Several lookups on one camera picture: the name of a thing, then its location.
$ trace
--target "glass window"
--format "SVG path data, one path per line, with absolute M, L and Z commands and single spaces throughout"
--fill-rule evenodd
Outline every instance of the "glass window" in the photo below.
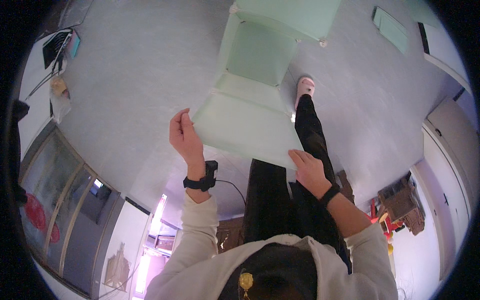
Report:
M 95 193 L 90 189 L 73 226 L 63 277 L 87 294 L 90 294 L 92 272 L 103 229 L 119 195 L 103 183 Z
M 55 219 L 52 238 L 50 238 L 48 244 L 47 263 L 56 272 L 59 271 L 63 243 L 65 242 L 65 236 L 70 221 L 72 220 L 73 213 L 77 208 L 78 202 L 80 201 L 84 190 L 87 188 L 91 177 L 92 174 L 90 174 L 85 168 L 82 168 L 82 170 L 78 172 L 65 195 L 63 203 L 58 211 L 57 218 Z
M 53 132 L 22 181 L 27 203 L 20 209 L 25 237 L 32 250 L 43 252 L 48 225 L 65 185 L 81 164 Z

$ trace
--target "electrical wire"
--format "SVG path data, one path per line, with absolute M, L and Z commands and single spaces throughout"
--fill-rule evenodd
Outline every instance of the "electrical wire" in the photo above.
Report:
M 240 190 L 237 188 L 237 186 L 236 186 L 235 184 L 233 184 L 233 182 L 226 181 L 226 180 L 220 180 L 220 179 L 217 179 L 217 181 L 227 182 L 227 183 L 230 183 L 231 185 L 233 185 L 233 187 L 234 187 L 235 189 L 237 189 L 237 191 L 239 191 L 240 196 L 241 196 L 241 198 L 243 199 L 243 203 L 245 204 L 245 206 L 247 206 L 247 202 L 245 201 L 245 198 L 243 197 L 243 194 L 240 192 Z
M 127 278 L 127 280 L 125 280 L 124 283 L 122 283 L 120 286 L 116 287 L 115 289 L 111 290 L 110 292 L 106 292 L 105 294 L 100 295 L 100 296 L 98 296 L 97 298 L 94 298 L 93 300 L 98 300 L 98 299 L 100 299 L 100 298 L 102 298 L 102 297 L 105 297 L 106 295 L 111 294 L 111 293 L 113 293 L 114 291 L 116 291 L 116 290 L 118 290 L 119 288 L 121 288 L 121 287 L 123 287 L 124 285 L 126 285 L 127 282 L 133 277 L 133 274 L 135 274 L 135 272 L 137 271 L 139 265 L 140 265 L 140 263 L 138 263 L 138 265 L 137 265 L 137 266 L 135 267 L 135 269 L 133 270 L 132 275 L 130 275 L 130 276 Z
M 67 36 L 65 37 L 65 39 L 63 40 L 58 52 L 57 52 L 57 55 L 55 57 L 55 60 L 53 61 L 53 66 L 52 66 L 52 72 L 48 73 L 47 76 L 45 76 L 35 87 L 34 89 L 28 94 L 27 98 L 25 98 L 25 101 L 26 102 L 39 88 L 41 88 L 41 86 L 43 86 L 45 83 L 47 83 L 53 76 L 59 74 L 63 69 L 60 68 L 60 65 L 59 65 L 59 70 L 57 72 L 55 72 L 55 67 L 57 65 L 57 62 L 58 62 L 58 58 L 59 58 L 59 55 L 60 53 L 64 50 L 65 46 L 67 45 L 68 41 L 70 41 L 70 38 L 72 37 L 72 33 L 69 32 L 67 34 Z

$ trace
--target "window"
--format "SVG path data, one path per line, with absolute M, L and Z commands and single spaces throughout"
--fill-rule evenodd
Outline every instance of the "window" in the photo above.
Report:
M 21 181 L 28 198 L 20 208 L 27 243 L 44 268 L 90 296 L 120 193 L 98 178 L 58 129 L 31 157 Z

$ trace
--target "wooden cabinet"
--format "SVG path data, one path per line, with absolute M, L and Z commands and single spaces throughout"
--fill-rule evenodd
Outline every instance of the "wooden cabinet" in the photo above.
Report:
M 216 232 L 219 254 L 243 245 L 243 217 L 224 220 L 219 223 Z

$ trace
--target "pink light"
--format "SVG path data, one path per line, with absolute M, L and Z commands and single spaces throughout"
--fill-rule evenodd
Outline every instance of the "pink light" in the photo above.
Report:
M 140 257 L 140 265 L 138 266 L 137 274 L 137 285 L 135 286 L 135 291 L 137 293 L 143 294 L 145 292 L 149 265 L 150 256 L 144 255 Z
M 163 210 L 165 209 L 165 205 L 167 204 L 167 195 L 162 194 L 162 197 L 160 198 L 160 202 L 158 203 L 158 206 L 156 207 L 155 214 L 152 218 L 152 224 L 150 225 L 150 231 L 149 234 L 156 236 L 158 235 L 158 232 L 160 231 L 160 227 L 162 226 L 162 215 L 163 215 Z

